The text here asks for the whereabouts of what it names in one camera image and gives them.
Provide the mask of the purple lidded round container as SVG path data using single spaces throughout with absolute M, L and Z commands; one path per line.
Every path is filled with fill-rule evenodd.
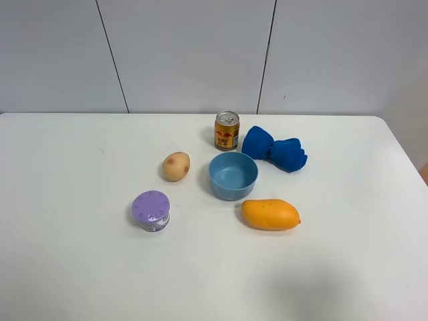
M 145 191 L 132 203 L 131 211 L 135 222 L 147 232 L 164 229 L 170 221 L 169 198 L 160 191 Z

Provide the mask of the blue rolled cloth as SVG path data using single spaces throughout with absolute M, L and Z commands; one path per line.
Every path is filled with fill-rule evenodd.
M 267 160 L 287 173 L 299 171 L 308 160 L 298 138 L 274 140 L 267 131 L 258 126 L 249 129 L 241 151 L 254 160 Z

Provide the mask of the gold energy drink can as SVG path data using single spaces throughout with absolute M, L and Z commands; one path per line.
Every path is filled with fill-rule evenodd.
M 240 119 L 232 111 L 222 111 L 216 115 L 214 142 L 215 147 L 222 151 L 234 150 L 239 140 Z

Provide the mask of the blue plastic bowl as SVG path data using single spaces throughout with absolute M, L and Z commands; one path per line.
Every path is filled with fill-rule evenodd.
M 259 174 L 255 161 L 240 152 L 218 154 L 209 163 L 208 172 L 213 194 L 225 201 L 248 196 Z

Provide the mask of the beige potato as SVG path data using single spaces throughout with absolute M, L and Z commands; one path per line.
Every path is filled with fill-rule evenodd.
M 190 157 L 185 152 L 170 154 L 162 164 L 162 172 L 168 181 L 180 181 L 186 177 L 190 169 Z

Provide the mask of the yellow mango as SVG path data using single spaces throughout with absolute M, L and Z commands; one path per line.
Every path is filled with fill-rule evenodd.
M 297 209 L 280 199 L 246 200 L 241 213 L 252 227 L 268 231 L 285 231 L 301 223 Z

